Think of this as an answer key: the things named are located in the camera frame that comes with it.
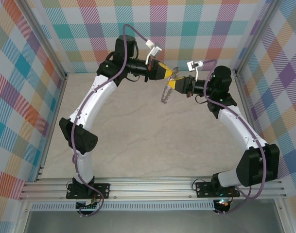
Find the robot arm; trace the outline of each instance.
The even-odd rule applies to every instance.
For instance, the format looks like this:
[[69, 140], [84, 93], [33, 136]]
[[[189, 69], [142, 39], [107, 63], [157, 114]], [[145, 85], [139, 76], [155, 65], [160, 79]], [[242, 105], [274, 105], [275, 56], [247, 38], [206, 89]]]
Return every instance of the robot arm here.
[[[112, 78], [122, 68], [122, 64], [124, 62], [124, 46], [123, 37], [119, 36], [119, 38], [116, 40], [115, 51], [113, 52], [112, 60], [110, 60], [110, 57], [107, 57], [107, 59], [100, 64], [99, 69], [97, 70], [97, 76], [95, 77], [90, 90], [87, 92], [79, 107], [69, 116], [68, 119], [61, 118], [59, 121], [59, 126], [65, 139], [68, 141], [69, 146], [73, 148], [71, 142], [71, 130], [78, 115], [79, 109], [81, 108], [82, 104], [86, 102], [81, 110], [80, 116], [76, 121], [74, 130], [74, 142], [78, 155], [78, 171], [86, 183], [93, 183], [94, 176], [92, 173], [90, 152], [95, 148], [98, 142], [98, 137], [92, 134], [90, 129], [105, 100], [119, 86], [121, 81], [126, 78], [129, 73], [135, 76], [145, 76], [145, 82], [147, 82], [149, 79], [165, 79], [172, 74], [172, 70], [169, 67], [158, 60], [151, 59], [151, 56], [156, 57], [161, 51], [159, 45], [154, 45], [154, 43], [151, 41], [147, 41], [147, 45], [151, 49], [151, 52], [144, 61], [137, 58], [132, 58], [134, 56], [134, 48], [136, 46], [134, 37], [126, 36], [126, 44], [128, 54], [127, 63], [121, 74], [112, 82], [107, 83], [97, 91], [94, 90], [96, 87]], [[73, 179], [73, 183], [75, 182], [82, 184], [78, 174]], [[85, 196], [88, 196], [88, 192], [91, 190], [88, 190], [85, 187], [84, 189], [87, 191]]]
[[[189, 70], [194, 70], [195, 65], [198, 63], [190, 63]], [[205, 80], [197, 80], [197, 78], [188, 76], [180, 77], [168, 82], [168, 86], [178, 91], [179, 93], [186, 94], [187, 97], [191, 97], [193, 94], [200, 96], [204, 95]], [[211, 183], [213, 185], [216, 194], [221, 193], [225, 187], [231, 187], [236, 185], [251, 186], [261, 183], [263, 176], [263, 164], [262, 156], [258, 144], [252, 136], [252, 133], [258, 139], [262, 146], [266, 158], [267, 172], [266, 181], [271, 181], [277, 178], [278, 164], [279, 164], [279, 149], [275, 144], [269, 145], [264, 139], [262, 139], [243, 118], [236, 102], [232, 96], [228, 93], [231, 84], [231, 70], [224, 66], [216, 67], [210, 81], [206, 88], [206, 94], [209, 98], [215, 102], [222, 103], [230, 110], [233, 110], [246, 126], [238, 119], [232, 112], [217, 104], [208, 102], [209, 110], [214, 116], [219, 119], [232, 133], [233, 137], [238, 142], [243, 156], [238, 166], [229, 171], [220, 172], [213, 175]]]

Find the white bracket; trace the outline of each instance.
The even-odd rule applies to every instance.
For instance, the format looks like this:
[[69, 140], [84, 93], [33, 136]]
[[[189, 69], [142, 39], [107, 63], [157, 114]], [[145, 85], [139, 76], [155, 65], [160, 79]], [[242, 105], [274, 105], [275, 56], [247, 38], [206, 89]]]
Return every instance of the white bracket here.
[[194, 62], [194, 61], [190, 61], [187, 63], [188, 65], [188, 69], [189, 71], [196, 71], [196, 76], [195, 76], [195, 81], [197, 81], [197, 78], [198, 78], [198, 69], [199, 67], [202, 67], [204, 64], [203, 64], [203, 61], [198, 61], [198, 62]]
[[147, 40], [146, 45], [151, 49], [146, 58], [146, 65], [149, 62], [149, 57], [157, 57], [162, 51], [162, 46], [160, 44], [154, 44], [151, 40]]

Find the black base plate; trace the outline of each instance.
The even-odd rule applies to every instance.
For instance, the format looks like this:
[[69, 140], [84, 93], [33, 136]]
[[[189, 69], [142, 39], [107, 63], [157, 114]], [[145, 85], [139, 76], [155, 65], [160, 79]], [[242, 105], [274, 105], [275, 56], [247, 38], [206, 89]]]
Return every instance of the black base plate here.
[[[94, 183], [93, 187], [96, 188], [99, 192], [102, 193], [104, 196], [104, 199], [109, 198], [109, 193], [110, 193], [110, 184], [109, 183]], [[66, 195], [66, 199], [94, 199], [95, 192], [91, 192], [91, 194], [88, 197], [80, 197], [79, 195], [75, 196], [74, 192], [71, 192], [73, 190], [73, 184], [70, 183], [68, 184], [68, 192]], [[99, 199], [100, 195], [96, 193], [96, 199]]]
[[215, 194], [211, 182], [196, 182], [195, 183], [195, 190], [196, 190], [196, 196], [198, 198], [231, 198], [233, 192], [233, 197], [237, 198], [240, 196], [240, 192], [235, 190], [235, 187], [227, 187], [224, 188], [224, 191], [218, 196]]

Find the plaid wallpaper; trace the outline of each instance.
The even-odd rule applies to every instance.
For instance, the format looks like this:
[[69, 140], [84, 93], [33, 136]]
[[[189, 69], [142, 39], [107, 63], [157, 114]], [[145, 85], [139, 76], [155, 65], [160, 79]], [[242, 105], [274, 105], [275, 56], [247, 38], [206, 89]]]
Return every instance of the plaid wallpaper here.
[[296, 0], [284, 0], [243, 71], [257, 131], [281, 151], [279, 177], [296, 219]]
[[[95, 72], [125, 23], [159, 42], [158, 57], [187, 70], [190, 60], [229, 66], [257, 4], [264, 0], [28, 0], [69, 72]], [[136, 36], [133, 31], [127, 33]], [[137, 37], [143, 59], [148, 48]]]
[[240, 64], [240, 62], [242, 61], [242, 58], [244, 57], [245, 55], [245, 52], [246, 52], [246, 49], [249, 47], [250, 45], [250, 42], [252, 41], [254, 35], [255, 35], [255, 32], [257, 31], [259, 25], [260, 25], [260, 22], [262, 20], [262, 18], [264, 17], [270, 3], [272, 2], [272, 0], [265, 0], [265, 4], [263, 5], [258, 17], [257, 17], [257, 20], [252, 28], [252, 30], [250, 31], [249, 35], [248, 35], [248, 38], [247, 40], [245, 41], [245, 44], [240, 52], [240, 55], [235, 63], [235, 66], [234, 68], [237, 69], [238, 65]]
[[36, 172], [61, 83], [14, 0], [0, 1], [0, 233]]

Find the marble floor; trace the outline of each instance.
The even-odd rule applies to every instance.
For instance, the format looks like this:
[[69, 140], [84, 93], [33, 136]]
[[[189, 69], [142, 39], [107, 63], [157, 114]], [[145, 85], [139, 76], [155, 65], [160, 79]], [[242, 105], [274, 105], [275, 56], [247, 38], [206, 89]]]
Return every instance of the marble floor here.
[[[207, 74], [200, 72], [200, 79]], [[57, 122], [76, 109], [94, 78], [92, 73], [70, 74]], [[98, 136], [92, 151], [96, 177], [212, 175], [238, 164], [242, 151], [207, 105], [177, 92], [163, 104], [165, 84], [124, 80], [106, 100], [91, 130]], [[234, 80], [230, 91], [241, 106]], [[72, 155], [56, 124], [42, 177], [73, 177]]]

